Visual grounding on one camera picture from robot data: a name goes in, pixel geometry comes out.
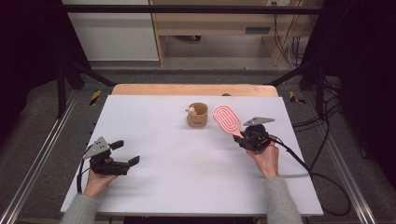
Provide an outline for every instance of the hand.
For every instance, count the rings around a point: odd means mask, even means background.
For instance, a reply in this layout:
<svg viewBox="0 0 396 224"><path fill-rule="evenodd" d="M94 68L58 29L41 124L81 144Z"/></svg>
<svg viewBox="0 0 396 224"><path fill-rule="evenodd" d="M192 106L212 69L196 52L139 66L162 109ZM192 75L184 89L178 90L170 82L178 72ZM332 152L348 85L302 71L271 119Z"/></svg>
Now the hand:
<svg viewBox="0 0 396 224"><path fill-rule="evenodd" d="M97 198L100 193L117 178L117 175L98 175L93 170L88 174L87 188L84 190L84 195Z"/></svg>
<svg viewBox="0 0 396 224"><path fill-rule="evenodd" d="M257 167L266 178L279 176L279 149L275 146L274 141L260 152L247 150L247 154L256 162Z"/></svg>

